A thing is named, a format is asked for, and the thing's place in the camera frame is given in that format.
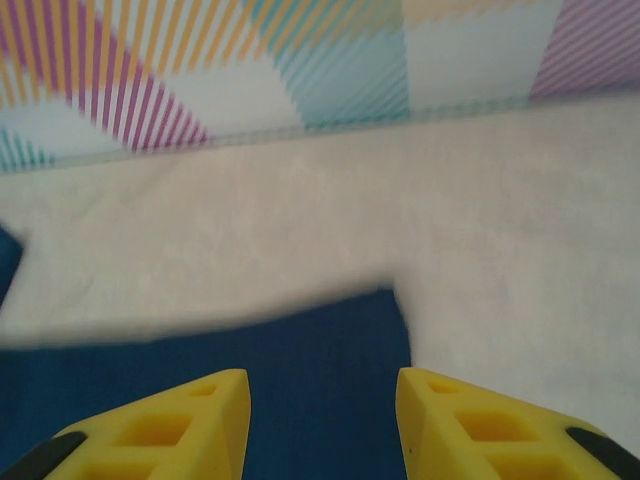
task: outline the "white carpet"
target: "white carpet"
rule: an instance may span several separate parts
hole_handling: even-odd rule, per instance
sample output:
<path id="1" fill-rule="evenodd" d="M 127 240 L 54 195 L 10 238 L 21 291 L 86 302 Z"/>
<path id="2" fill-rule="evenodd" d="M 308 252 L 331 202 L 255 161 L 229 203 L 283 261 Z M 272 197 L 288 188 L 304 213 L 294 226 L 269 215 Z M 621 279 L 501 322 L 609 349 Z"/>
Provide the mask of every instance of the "white carpet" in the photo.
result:
<path id="1" fill-rule="evenodd" d="M 233 325 L 392 279 L 418 366 L 640 454 L 639 217 L 637 96 L 5 176 L 27 252 L 0 339 Z"/>

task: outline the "colorful striped wall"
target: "colorful striped wall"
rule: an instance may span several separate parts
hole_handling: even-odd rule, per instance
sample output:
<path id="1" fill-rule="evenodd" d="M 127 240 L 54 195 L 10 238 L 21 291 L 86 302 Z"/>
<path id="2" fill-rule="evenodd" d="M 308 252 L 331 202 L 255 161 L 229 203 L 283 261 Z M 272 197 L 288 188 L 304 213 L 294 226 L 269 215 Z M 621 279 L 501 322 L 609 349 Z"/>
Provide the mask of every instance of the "colorful striped wall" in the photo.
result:
<path id="1" fill-rule="evenodd" d="M 640 86 L 638 0 L 0 0 L 0 168 Z"/>

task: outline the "black rubber edge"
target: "black rubber edge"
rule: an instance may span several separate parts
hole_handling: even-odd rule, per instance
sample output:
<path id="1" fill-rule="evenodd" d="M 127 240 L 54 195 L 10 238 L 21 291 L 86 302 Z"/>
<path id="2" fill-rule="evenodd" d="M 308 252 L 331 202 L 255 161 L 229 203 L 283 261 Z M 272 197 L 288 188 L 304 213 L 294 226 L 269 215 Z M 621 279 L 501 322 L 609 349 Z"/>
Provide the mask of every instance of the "black rubber edge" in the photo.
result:
<path id="1" fill-rule="evenodd" d="M 640 460 L 610 438 L 580 427 L 569 427 L 566 432 L 622 480 L 640 479 Z"/>
<path id="2" fill-rule="evenodd" d="M 83 432 L 69 432 L 47 440 L 0 473 L 0 480 L 44 480 L 86 439 Z"/>

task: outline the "blue fabric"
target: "blue fabric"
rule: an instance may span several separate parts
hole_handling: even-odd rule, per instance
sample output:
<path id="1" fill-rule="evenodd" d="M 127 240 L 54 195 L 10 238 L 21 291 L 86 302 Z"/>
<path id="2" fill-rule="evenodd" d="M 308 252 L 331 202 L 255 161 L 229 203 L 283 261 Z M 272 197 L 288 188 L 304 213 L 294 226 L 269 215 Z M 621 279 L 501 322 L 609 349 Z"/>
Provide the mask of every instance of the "blue fabric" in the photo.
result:
<path id="1" fill-rule="evenodd" d="M 22 246 L 0 227 L 0 306 L 7 295 L 13 275 L 22 257 Z"/>
<path id="2" fill-rule="evenodd" d="M 244 479 L 406 479 L 395 421 L 409 341 L 391 290 L 237 330 L 0 351 L 0 471 L 82 418 L 226 368 L 249 372 Z"/>

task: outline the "yellow 3d-printed piece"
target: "yellow 3d-printed piece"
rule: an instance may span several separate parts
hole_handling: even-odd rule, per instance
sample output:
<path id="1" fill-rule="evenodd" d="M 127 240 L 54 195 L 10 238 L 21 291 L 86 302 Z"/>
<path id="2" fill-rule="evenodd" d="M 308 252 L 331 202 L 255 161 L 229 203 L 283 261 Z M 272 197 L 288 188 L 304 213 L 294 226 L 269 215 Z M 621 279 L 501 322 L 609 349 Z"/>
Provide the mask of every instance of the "yellow 3d-printed piece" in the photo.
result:
<path id="1" fill-rule="evenodd" d="M 250 413 L 246 371 L 214 373 L 65 428 L 87 439 L 47 480 L 240 480 Z"/>
<path id="2" fill-rule="evenodd" d="M 631 478 L 590 454 L 569 435 L 570 427 L 607 448 L 615 445 L 622 460 L 614 458 L 614 466 L 637 466 L 631 454 L 577 418 L 418 368 L 400 370 L 396 416 L 409 480 Z"/>

